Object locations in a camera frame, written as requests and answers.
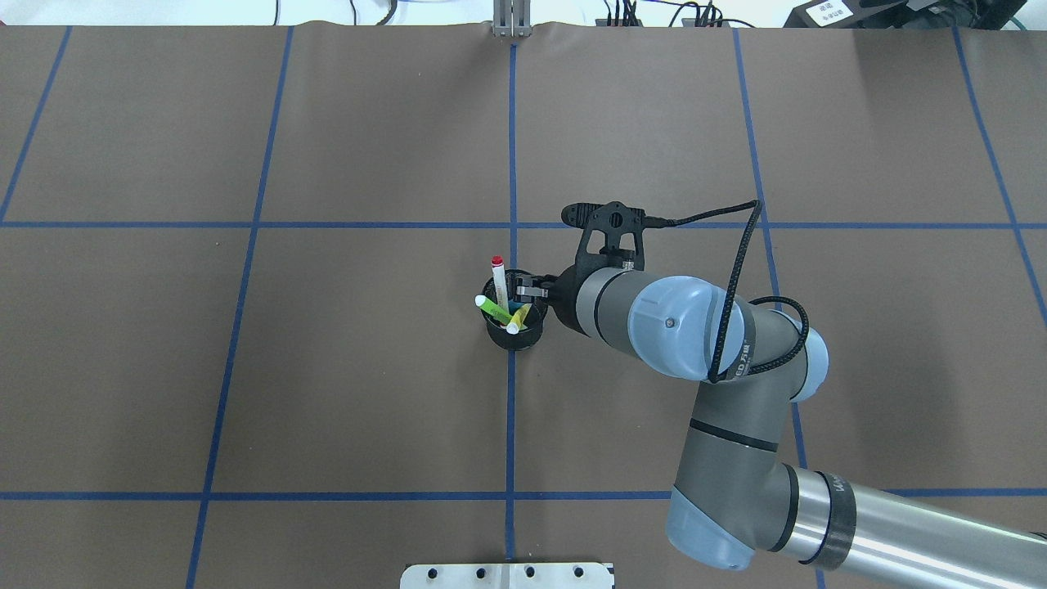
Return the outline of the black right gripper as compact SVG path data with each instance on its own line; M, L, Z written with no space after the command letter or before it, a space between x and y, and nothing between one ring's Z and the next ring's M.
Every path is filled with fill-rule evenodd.
M517 299L533 299L535 304L549 307L561 305L564 302L564 287L558 286L559 276L535 275L532 278L515 278L515 288L536 288L536 290L516 290Z

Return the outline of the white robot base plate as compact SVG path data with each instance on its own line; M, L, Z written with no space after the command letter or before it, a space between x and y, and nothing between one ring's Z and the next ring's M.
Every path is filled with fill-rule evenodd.
M616 588L612 564L599 562L411 565L400 588Z

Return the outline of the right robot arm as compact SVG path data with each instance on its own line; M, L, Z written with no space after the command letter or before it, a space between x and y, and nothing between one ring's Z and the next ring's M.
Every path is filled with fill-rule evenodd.
M699 391L671 488L680 553L740 571L757 551L909 588L1043 588L1045 540L778 458L795 403L828 352L801 321L697 278L630 268L524 276L513 287L566 327Z

